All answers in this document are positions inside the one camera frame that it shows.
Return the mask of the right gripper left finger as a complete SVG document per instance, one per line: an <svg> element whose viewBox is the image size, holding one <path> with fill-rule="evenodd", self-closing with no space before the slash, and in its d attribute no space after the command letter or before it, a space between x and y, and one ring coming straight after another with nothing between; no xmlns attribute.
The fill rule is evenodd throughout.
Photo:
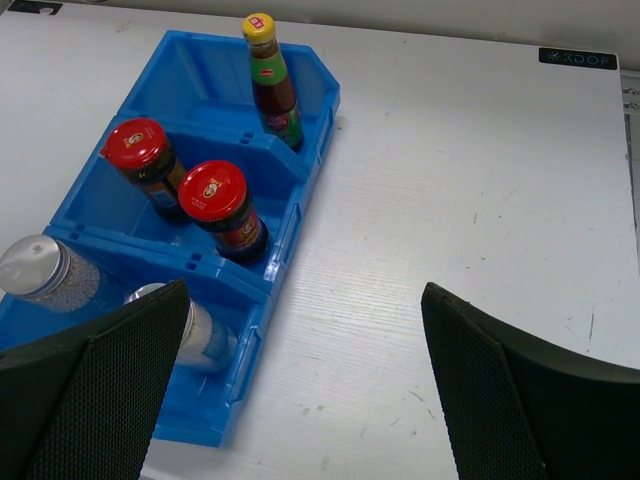
<svg viewBox="0 0 640 480"><path fill-rule="evenodd" d="M2 478L139 478L189 304L177 280L3 350Z"/></svg>

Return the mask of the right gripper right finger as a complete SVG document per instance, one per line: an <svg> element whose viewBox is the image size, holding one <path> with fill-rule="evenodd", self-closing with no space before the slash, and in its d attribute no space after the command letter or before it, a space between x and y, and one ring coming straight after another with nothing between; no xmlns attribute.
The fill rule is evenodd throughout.
<svg viewBox="0 0 640 480"><path fill-rule="evenodd" d="M638 478L638 370L531 335L433 282L421 312L459 478Z"/></svg>

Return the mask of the silver-top shaker can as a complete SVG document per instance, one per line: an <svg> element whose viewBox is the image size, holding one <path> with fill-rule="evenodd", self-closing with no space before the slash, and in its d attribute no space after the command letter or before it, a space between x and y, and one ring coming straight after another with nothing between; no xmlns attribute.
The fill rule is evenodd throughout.
<svg viewBox="0 0 640 480"><path fill-rule="evenodd" d="M177 365L204 374L217 374L231 365L237 346L238 339L226 324L215 320L203 306L190 301Z"/></svg>
<svg viewBox="0 0 640 480"><path fill-rule="evenodd" d="M88 306L100 283L97 266L47 235L24 237L1 255L1 289L55 312Z"/></svg>

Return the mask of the red-lid sauce jar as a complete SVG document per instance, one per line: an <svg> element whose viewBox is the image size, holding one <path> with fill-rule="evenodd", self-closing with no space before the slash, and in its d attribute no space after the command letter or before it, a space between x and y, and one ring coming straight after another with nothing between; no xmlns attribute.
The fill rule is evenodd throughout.
<svg viewBox="0 0 640 480"><path fill-rule="evenodd" d="M151 118L126 120L113 129L100 151L155 211L173 222L186 222L178 190L186 169L162 125Z"/></svg>
<svg viewBox="0 0 640 480"><path fill-rule="evenodd" d="M185 213L213 239L222 257L249 264L265 254L269 231L235 164L211 160L194 167L183 178L178 197Z"/></svg>

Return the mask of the yellow-cap sauce bottle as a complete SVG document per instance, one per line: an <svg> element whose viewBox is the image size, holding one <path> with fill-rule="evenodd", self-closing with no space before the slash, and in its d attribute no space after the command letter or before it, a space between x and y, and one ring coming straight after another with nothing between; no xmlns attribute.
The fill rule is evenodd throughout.
<svg viewBox="0 0 640 480"><path fill-rule="evenodd" d="M276 39L273 18L254 13L242 22L249 49L253 98L263 130L298 150L304 133L297 95L288 67Z"/></svg>

